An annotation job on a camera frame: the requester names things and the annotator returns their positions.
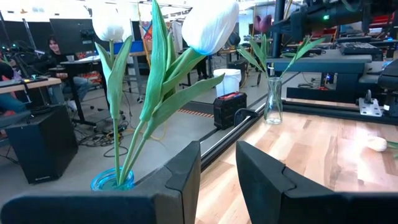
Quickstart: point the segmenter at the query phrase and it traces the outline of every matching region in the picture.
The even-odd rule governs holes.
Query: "gray floor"
[[[292,77],[293,73],[288,73],[284,77],[284,80]],[[195,72],[192,72],[192,81],[196,80],[197,77]],[[307,80],[314,77],[314,74],[306,74]],[[256,109],[261,106],[265,101],[265,94],[267,93],[267,83],[263,78],[260,86],[251,87],[255,85],[257,81],[257,73],[251,72],[249,74],[246,85],[241,89],[248,94],[248,105],[252,105],[252,109]],[[284,85],[297,86],[299,83],[305,83],[303,76],[296,75]],[[142,104],[137,103],[138,97],[135,93],[126,93],[127,98],[123,98],[122,110],[127,115],[127,121],[131,123],[131,127],[136,127],[138,124],[138,117],[142,109]],[[195,101],[202,101],[206,103],[212,103],[215,99],[215,89],[198,96]],[[98,108],[105,108],[106,102],[103,97],[102,90],[95,90],[89,92],[84,102],[83,109],[86,115],[95,113],[95,110],[90,110],[88,105],[93,105]],[[132,117],[128,116],[129,109],[131,110]],[[109,128],[110,122],[103,123],[103,128]],[[79,129],[84,132],[90,133],[91,129],[86,126],[79,126]],[[164,164],[178,152],[180,152],[190,141],[199,140],[204,135],[208,134],[215,129],[212,118],[205,118],[201,116],[186,114],[186,113],[175,113],[166,124],[159,127],[154,137],[160,138],[163,135],[164,129],[166,129],[165,137],[161,141],[149,140],[147,141],[144,150],[142,151],[137,163],[133,167],[134,175],[136,180],[141,179],[157,167]],[[207,151],[212,145],[219,141],[226,133],[231,131],[227,129],[224,131],[217,131],[211,137],[201,142],[202,152]],[[121,145],[128,147],[131,141],[131,133],[124,133],[125,138]],[[78,154],[72,160],[68,168],[66,169],[63,176],[56,181],[47,182],[37,185],[29,185],[24,177],[22,169],[13,164],[12,162],[0,157],[0,206],[10,197],[22,194],[32,190],[90,190],[91,180],[100,172],[110,169],[114,166],[113,158],[105,158],[103,154],[110,149],[109,147],[86,147],[80,146]],[[0,154],[4,155],[8,147],[0,148]],[[10,156],[15,158],[13,151],[11,150]]]

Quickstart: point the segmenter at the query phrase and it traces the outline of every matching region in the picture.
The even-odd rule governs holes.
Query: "black speaker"
[[[58,179],[77,153],[76,136],[65,106],[23,119],[6,132],[30,184]]]

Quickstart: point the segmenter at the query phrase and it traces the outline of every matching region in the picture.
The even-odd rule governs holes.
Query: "blue glass vase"
[[[116,182],[116,169],[112,168],[98,174],[91,182],[91,190],[132,190],[134,188],[134,174],[130,170],[123,184],[118,186]]]

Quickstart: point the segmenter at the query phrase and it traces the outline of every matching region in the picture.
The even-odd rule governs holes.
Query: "glass bottle vase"
[[[130,170],[123,184],[118,186],[116,181],[116,169],[112,168],[98,174],[91,182],[92,191],[105,190],[132,190],[134,188],[134,174]]]
[[[267,124],[280,124],[283,120],[282,111],[282,79],[271,77],[268,82],[268,97],[264,110],[264,119]]]

